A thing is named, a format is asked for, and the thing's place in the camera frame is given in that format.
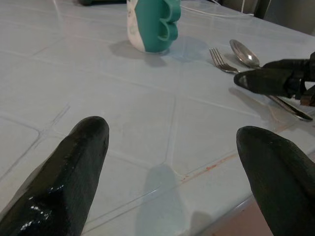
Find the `dark green flat object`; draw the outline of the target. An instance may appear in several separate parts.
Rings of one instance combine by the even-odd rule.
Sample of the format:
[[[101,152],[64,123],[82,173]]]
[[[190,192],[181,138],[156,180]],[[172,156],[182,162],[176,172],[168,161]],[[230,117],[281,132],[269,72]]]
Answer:
[[[77,0],[83,6],[102,5],[102,4],[126,4],[126,0]]]

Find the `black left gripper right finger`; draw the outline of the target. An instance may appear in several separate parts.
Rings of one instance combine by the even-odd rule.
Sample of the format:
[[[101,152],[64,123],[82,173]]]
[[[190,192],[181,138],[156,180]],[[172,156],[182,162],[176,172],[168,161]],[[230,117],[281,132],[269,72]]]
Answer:
[[[315,162],[295,143],[244,126],[236,144],[252,194],[274,236],[315,236]]]

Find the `silver metal spoon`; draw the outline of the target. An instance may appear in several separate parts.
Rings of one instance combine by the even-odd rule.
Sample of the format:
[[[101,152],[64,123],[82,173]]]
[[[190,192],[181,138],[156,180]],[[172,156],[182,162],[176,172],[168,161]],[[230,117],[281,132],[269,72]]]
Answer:
[[[249,68],[260,68],[260,61],[254,52],[238,40],[231,39],[229,43],[233,53],[241,63]]]

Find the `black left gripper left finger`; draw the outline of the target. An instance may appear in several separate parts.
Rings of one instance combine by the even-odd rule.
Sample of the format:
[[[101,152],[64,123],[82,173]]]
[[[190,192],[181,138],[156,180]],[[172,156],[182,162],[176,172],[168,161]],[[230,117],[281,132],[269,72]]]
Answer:
[[[108,146],[104,118],[79,121],[0,212],[0,236],[81,236]]]

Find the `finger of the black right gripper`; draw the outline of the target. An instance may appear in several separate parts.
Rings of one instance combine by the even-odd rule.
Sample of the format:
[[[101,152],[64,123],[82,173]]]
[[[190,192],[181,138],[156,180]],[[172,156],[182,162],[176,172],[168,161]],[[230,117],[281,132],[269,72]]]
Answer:
[[[263,95],[294,95],[292,71],[285,69],[255,69],[234,76],[234,83],[253,93]]]
[[[305,70],[309,68],[309,59],[282,59],[268,62],[263,68]]]

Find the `silver metal fork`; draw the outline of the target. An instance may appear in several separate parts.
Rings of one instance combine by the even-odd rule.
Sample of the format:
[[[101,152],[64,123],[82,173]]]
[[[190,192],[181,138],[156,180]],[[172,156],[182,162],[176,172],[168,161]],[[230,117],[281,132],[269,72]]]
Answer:
[[[230,74],[238,74],[240,71],[235,67],[230,66],[226,61],[223,59],[222,55],[218,51],[217,48],[209,48],[209,53],[212,57],[212,60],[215,66],[223,72],[230,73]],[[277,96],[266,95],[270,100],[274,101],[280,107],[285,109],[287,112],[291,113],[292,115],[296,116],[300,120],[303,121],[313,121],[313,118],[308,115],[307,113],[303,112],[302,110],[296,108],[295,106],[289,104],[285,100]]]

